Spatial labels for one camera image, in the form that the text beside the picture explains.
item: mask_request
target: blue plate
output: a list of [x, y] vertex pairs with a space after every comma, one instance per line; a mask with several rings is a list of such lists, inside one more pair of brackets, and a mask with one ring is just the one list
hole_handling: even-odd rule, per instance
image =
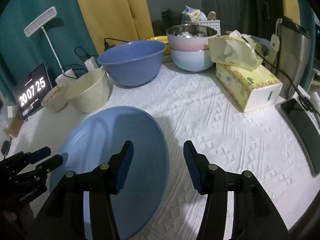
[[[67, 171], [92, 171], [119, 153], [124, 142], [134, 145], [132, 163], [124, 188], [111, 195], [121, 239], [137, 234], [161, 203], [169, 172], [168, 147], [157, 122], [145, 111], [130, 106], [103, 110], [85, 120], [67, 138], [59, 154], [67, 152], [64, 164], [50, 177], [50, 191]], [[92, 239], [89, 194], [84, 194], [84, 223], [87, 239]]]

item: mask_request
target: white basket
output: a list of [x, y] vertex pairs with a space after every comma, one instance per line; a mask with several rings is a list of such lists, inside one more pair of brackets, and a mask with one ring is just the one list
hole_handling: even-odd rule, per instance
[[215, 29], [217, 31], [217, 33], [218, 33], [218, 36], [221, 35], [221, 32], [220, 32], [220, 20], [197, 21], [197, 22], [186, 21], [186, 24], [195, 24], [195, 25], [208, 26], [208, 27], [211, 27], [211, 28]]

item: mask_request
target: yellow curtain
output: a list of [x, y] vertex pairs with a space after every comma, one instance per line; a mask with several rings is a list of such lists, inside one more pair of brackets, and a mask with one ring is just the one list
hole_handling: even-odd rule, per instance
[[298, 0], [282, 0], [283, 14], [300, 25], [300, 11]]
[[104, 50], [104, 38], [136, 41], [153, 37], [146, 0], [78, 0], [78, 3], [99, 54]]

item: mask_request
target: table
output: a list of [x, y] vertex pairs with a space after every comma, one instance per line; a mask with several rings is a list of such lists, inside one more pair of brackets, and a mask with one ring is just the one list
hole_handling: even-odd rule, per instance
[[[182, 154], [186, 140], [192, 140], [199, 153], [225, 171], [252, 171], [287, 228], [301, 217], [320, 189], [320, 176], [312, 178], [306, 158], [276, 106], [242, 113], [216, 79], [214, 68], [192, 74], [172, 62], [164, 63], [158, 76], [142, 87], [126, 89], [113, 85], [103, 109], [120, 105], [138, 107], [155, 118], [164, 132], [170, 158], [163, 202], [133, 239], [196, 238], [206, 196], [197, 194], [192, 186]], [[51, 148], [52, 155], [56, 154], [69, 133], [89, 116], [72, 106], [59, 113], [41, 109], [23, 125], [12, 141], [9, 155], [44, 146]], [[48, 194], [31, 203], [35, 215]], [[232, 219], [233, 197], [229, 193], [224, 239], [231, 237]]]

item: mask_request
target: metal rivet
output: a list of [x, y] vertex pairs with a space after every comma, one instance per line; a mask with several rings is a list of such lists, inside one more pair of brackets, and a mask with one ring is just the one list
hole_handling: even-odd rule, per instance
[[73, 171], [68, 171], [68, 172], [66, 173], [66, 177], [67, 177], [67, 178], [71, 178], [73, 175], [74, 175]]
[[107, 170], [107, 169], [109, 169], [109, 164], [108, 164], [108, 163], [103, 163], [103, 164], [101, 164], [101, 165], [100, 165], [100, 169], [101, 169], [101, 170]]
[[208, 168], [209, 168], [209, 170], [215, 171], [218, 168], [218, 166], [215, 164], [209, 164]]
[[243, 175], [250, 178], [252, 176], [252, 173], [251, 171], [244, 171]]

